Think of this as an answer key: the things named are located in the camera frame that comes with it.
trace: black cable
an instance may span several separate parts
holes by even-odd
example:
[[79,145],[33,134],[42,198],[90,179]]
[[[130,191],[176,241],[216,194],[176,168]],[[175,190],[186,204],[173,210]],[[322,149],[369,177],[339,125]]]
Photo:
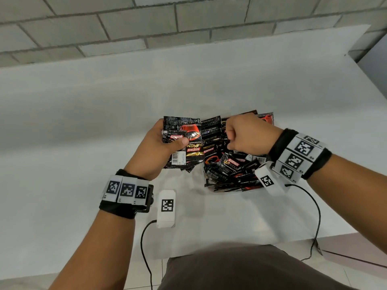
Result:
[[310,196],[310,198],[314,201],[314,203],[317,206],[317,210],[318,210],[318,225],[317,225],[316,235],[315,235],[315,237],[313,239],[312,246],[310,247],[310,255],[309,255],[308,258],[301,259],[301,261],[306,261],[307,259],[310,259],[312,257],[313,246],[315,245],[315,243],[317,243],[317,235],[318,235],[318,231],[320,230],[320,224],[321,224],[321,211],[320,211],[320,207],[318,206],[317,201],[314,199],[314,197],[306,189],[304,189],[301,186],[298,186],[296,184],[285,184],[285,186],[286,187],[288,187],[288,186],[295,186],[295,187],[298,187],[299,189],[304,190]]
[[149,274],[151,275],[151,290],[153,290],[153,284],[152,284],[152,272],[151,272],[151,269],[149,268],[148,266],[148,263],[146,261],[146,258],[145,258],[145,254],[144,254],[144,251],[143,251],[143,237],[144,237],[144,233],[145,233],[145,230],[148,228],[148,226],[152,223],[156,223],[157,220],[153,220],[153,221],[150,221],[144,228],[143,230],[143,233],[141,234],[141,240],[140,240],[140,247],[141,247],[141,253],[143,254],[143,258],[144,258],[144,262],[146,264],[146,267],[148,268],[148,271],[149,271]]

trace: forearm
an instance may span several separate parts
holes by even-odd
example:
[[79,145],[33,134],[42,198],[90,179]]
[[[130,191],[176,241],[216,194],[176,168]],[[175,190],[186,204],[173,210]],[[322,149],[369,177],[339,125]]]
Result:
[[135,220],[100,210],[84,240],[50,290],[123,289]]
[[349,224],[387,253],[387,177],[332,155],[308,180]]

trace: person's right hand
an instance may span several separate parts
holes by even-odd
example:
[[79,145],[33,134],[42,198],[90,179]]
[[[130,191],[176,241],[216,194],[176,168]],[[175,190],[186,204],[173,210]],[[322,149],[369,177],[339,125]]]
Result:
[[226,133],[230,140],[227,148],[251,155],[265,155],[282,131],[253,113],[232,116],[226,121]]

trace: floor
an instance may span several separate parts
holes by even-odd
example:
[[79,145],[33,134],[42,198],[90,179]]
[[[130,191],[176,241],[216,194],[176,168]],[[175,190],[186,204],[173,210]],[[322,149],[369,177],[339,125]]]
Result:
[[[310,240],[287,242],[276,246],[295,258],[302,259],[308,256]],[[153,275],[153,289],[156,290],[166,271],[167,259],[148,261]],[[332,277],[333,279],[356,289],[382,290],[387,289],[387,280],[369,274],[343,267],[339,264],[324,260],[313,250],[312,258],[305,261],[316,270]],[[0,290],[44,290],[48,289],[57,274],[24,277],[0,281]],[[144,262],[132,262],[128,272],[125,289],[150,290],[149,273]]]

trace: pile of coffee sachets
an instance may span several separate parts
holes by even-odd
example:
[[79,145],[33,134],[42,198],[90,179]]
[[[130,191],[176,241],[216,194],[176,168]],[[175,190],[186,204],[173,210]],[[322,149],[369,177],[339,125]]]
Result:
[[[258,114],[257,117],[274,124],[273,113]],[[174,153],[168,168],[180,168],[191,172],[204,162],[205,187],[214,192],[247,191],[263,187],[255,176],[255,169],[268,160],[268,155],[248,155],[227,149],[230,142],[226,134],[226,120],[220,116],[200,121],[199,118],[164,117],[162,139],[165,143],[187,137],[186,148]]]

